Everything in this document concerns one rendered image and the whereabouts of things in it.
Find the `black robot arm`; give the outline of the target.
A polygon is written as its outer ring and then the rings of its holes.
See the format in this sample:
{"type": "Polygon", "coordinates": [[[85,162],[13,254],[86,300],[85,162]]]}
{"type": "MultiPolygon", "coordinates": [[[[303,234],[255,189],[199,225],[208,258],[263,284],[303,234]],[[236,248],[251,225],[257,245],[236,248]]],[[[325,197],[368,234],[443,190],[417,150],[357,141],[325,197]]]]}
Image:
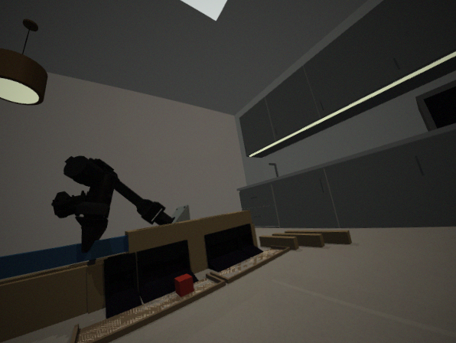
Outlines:
{"type": "MultiPolygon", "coordinates": [[[[175,219],[175,217],[170,217],[164,212],[166,207],[158,201],[153,202],[149,199],[143,199],[124,185],[118,179],[117,174],[113,171],[114,169],[102,160],[87,159],[85,156],[80,155],[77,157],[70,156],[65,162],[67,164],[64,166],[64,175],[68,178],[72,178],[75,182],[88,186],[90,189],[100,188],[112,193],[114,189],[117,190],[137,207],[137,212],[141,215],[141,218],[151,225],[154,222],[159,226],[171,224],[175,219]],[[153,220],[155,216],[156,218],[153,220]]],[[[75,214],[77,205],[83,202],[86,202],[86,193],[84,191],[81,191],[81,195],[72,195],[72,197],[62,191],[57,193],[51,205],[54,207],[55,215],[59,218],[65,218],[75,214]]]]}

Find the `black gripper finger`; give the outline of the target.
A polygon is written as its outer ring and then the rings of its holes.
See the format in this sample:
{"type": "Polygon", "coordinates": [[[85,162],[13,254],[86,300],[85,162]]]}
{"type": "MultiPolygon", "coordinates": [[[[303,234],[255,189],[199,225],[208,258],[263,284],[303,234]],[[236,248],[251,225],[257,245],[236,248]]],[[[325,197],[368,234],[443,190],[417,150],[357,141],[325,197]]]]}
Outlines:
{"type": "Polygon", "coordinates": [[[81,253],[87,253],[93,245],[99,232],[104,228],[108,218],[104,217],[76,217],[77,222],[82,226],[82,247],[81,253]]]}
{"type": "MultiPolygon", "coordinates": [[[[99,232],[99,236],[96,237],[96,240],[99,240],[99,239],[101,238],[101,236],[102,236],[103,233],[105,232],[105,229],[106,229],[106,228],[103,228],[103,229],[99,232]]],[[[96,240],[95,240],[95,241],[96,241],[96,240]]]]}

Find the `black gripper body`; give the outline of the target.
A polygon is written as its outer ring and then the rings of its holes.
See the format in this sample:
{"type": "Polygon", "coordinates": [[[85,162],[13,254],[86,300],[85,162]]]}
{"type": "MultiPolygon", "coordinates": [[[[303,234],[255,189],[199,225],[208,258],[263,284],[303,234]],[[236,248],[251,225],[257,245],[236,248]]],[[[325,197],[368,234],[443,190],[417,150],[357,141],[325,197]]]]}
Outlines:
{"type": "Polygon", "coordinates": [[[75,215],[84,217],[104,217],[109,216],[110,204],[112,200],[112,192],[94,188],[86,193],[86,202],[77,205],[75,215]]]}

